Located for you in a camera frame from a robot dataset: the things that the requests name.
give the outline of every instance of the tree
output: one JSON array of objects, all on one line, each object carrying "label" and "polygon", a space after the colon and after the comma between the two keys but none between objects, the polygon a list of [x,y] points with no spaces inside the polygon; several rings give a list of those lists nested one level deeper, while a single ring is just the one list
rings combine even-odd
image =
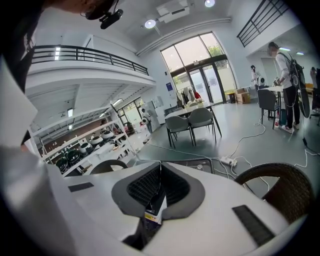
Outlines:
[{"label": "tree", "polygon": [[208,46],[208,51],[212,57],[222,55],[222,51],[218,45]]}]

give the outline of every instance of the black backpack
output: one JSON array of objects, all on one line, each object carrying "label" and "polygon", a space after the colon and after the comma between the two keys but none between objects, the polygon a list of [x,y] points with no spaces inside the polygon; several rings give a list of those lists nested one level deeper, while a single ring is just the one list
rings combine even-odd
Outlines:
[{"label": "black backpack", "polygon": [[289,76],[290,76],[290,81],[295,87],[305,88],[306,87],[306,82],[305,82],[305,75],[303,72],[304,67],[300,66],[298,62],[292,58],[290,55],[291,59],[289,59],[285,54],[282,52],[279,52],[278,54],[281,54],[284,56],[284,58],[289,62]]}]

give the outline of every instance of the cardboard box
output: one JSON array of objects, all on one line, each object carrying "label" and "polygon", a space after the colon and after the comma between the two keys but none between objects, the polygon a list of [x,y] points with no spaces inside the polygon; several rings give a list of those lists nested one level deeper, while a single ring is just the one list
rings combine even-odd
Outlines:
[{"label": "cardboard box", "polygon": [[247,104],[250,103],[250,93],[246,92],[245,89],[235,90],[236,102]]}]

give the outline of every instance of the rice cooker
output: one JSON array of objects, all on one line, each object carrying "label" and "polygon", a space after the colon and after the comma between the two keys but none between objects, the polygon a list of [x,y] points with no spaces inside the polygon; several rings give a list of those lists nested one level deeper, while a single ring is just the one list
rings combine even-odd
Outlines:
[{"label": "rice cooker", "polygon": [[91,146],[91,144],[89,143],[83,143],[80,147],[79,147],[79,151],[81,154],[85,154],[87,153],[87,149],[90,151],[90,149],[93,149],[93,147]]},{"label": "rice cooker", "polygon": [[96,146],[96,145],[98,145],[100,142],[102,142],[104,139],[103,138],[101,138],[100,136],[96,136],[96,137],[94,137],[92,140],[90,140],[90,144],[92,145],[92,146]]},{"label": "rice cooker", "polygon": [[111,137],[114,137],[115,135],[114,135],[114,133],[112,132],[112,131],[105,131],[104,133],[102,133],[102,135],[101,135],[101,137],[102,137],[102,139],[104,139],[104,140],[108,140],[109,138],[111,138]]}]

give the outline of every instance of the black metal railing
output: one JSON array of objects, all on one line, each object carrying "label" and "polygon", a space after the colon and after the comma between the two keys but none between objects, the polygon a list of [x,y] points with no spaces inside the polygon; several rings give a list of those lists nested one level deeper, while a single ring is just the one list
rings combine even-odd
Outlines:
[{"label": "black metal railing", "polygon": [[282,0],[262,0],[236,37],[240,39],[243,47],[246,47],[288,9]]},{"label": "black metal railing", "polygon": [[101,50],[72,45],[39,45],[34,47],[32,64],[54,61],[98,62],[149,75],[146,67]]}]

